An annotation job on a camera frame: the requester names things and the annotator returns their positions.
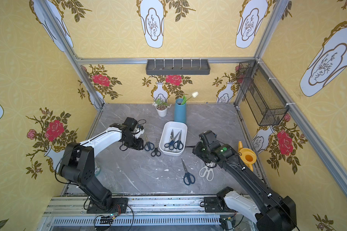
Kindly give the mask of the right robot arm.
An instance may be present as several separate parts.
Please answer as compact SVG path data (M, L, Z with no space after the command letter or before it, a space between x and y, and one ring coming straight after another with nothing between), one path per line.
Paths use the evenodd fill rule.
M295 202L289 196L280 196L262 182L241 160L242 152L237 152L228 144L221 144L212 131L201 133L199 138L193 154L204 162L216 163L251 197L244 198L235 191L225 193L224 203L229 209L251 220L259 231L292 231L297 227Z

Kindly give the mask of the blue scissors floor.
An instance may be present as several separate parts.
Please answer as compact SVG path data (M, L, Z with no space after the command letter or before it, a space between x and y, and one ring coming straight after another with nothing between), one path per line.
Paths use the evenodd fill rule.
M188 172L188 169L187 169L187 167L185 165L184 160L181 159L181 161L182 161L182 165L183 165L184 172L185 172L185 175L184 175L184 178L183 178L184 184L187 185L187 186L194 184L195 181L196 181L194 175Z

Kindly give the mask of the blue scissors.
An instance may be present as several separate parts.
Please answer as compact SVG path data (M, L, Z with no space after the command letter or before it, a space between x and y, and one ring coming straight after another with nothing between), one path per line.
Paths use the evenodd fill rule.
M177 141L178 135L180 132L178 132L176 135L174 134L174 139L170 142L170 140L164 145L165 148L168 148L169 150L174 150L174 143Z
M149 139L148 139L146 134L144 135L144 137L145 137L145 141L146 141L145 145L144 145L144 150L147 151L147 152L148 151L153 151L154 148L155 148L154 144L149 141Z
M174 149L176 150L182 150L184 149L184 144L181 141L181 136L182 136L182 131L180 131L179 135L178 135L178 139L177 141L174 143Z

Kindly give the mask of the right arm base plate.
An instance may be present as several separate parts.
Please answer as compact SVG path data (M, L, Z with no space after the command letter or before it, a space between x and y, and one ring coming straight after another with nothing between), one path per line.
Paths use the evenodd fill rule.
M206 213L227 212L228 208L222 197L204 197L202 207Z

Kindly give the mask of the beige kitchen scissors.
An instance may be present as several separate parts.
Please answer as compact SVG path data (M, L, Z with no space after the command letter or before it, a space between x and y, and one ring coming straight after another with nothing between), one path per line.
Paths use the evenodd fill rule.
M170 142L174 139L174 130L171 131L171 134L170 134Z

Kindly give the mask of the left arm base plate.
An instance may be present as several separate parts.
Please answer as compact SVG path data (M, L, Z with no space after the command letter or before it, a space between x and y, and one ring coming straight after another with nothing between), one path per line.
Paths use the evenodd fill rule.
M106 203L98 203L91 201L87 208L87 214L112 214L118 212L119 214L126 213L128 206L128 198L108 198Z

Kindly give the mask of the white plastic storage box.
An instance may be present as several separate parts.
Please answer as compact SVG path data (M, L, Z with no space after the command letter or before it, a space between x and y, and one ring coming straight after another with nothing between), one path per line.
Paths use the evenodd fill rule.
M159 149L162 154L178 157L184 152L188 127L185 123L169 121L165 124Z

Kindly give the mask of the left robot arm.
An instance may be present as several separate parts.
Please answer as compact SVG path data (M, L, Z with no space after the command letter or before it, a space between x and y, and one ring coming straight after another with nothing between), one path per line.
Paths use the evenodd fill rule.
M95 176L95 157L116 142L121 142L126 149L142 150L144 141L140 135L143 133L143 125L134 118L127 117L124 123L114 123L86 141L71 142L57 164L57 173L70 184L79 186L96 208L109 211L114 206L112 193Z

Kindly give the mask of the small black scissors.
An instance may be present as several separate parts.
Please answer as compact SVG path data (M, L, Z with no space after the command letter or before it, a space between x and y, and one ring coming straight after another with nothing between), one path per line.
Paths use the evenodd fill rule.
M154 149L153 151L151 152L151 156L152 157L160 157L161 156L161 152L159 151L159 139L157 138L155 143L154 143Z

